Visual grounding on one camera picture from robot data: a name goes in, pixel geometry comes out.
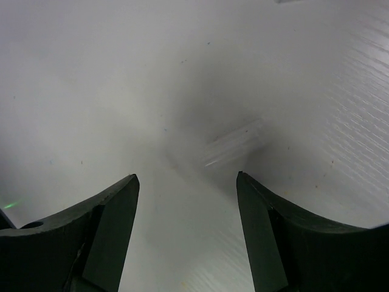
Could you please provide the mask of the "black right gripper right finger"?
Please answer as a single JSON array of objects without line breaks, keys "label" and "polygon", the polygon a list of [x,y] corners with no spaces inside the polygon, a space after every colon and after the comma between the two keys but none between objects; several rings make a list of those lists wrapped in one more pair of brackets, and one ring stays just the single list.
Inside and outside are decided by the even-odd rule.
[{"label": "black right gripper right finger", "polygon": [[388,226],[372,229],[316,215],[250,175],[236,179],[256,291],[387,291]]}]

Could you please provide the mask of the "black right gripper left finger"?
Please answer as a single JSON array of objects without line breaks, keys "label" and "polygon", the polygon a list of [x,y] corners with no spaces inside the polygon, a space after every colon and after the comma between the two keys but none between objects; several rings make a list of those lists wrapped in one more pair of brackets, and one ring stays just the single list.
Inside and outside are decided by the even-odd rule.
[{"label": "black right gripper left finger", "polygon": [[21,228],[1,213],[1,291],[118,291],[140,184],[104,191]]}]

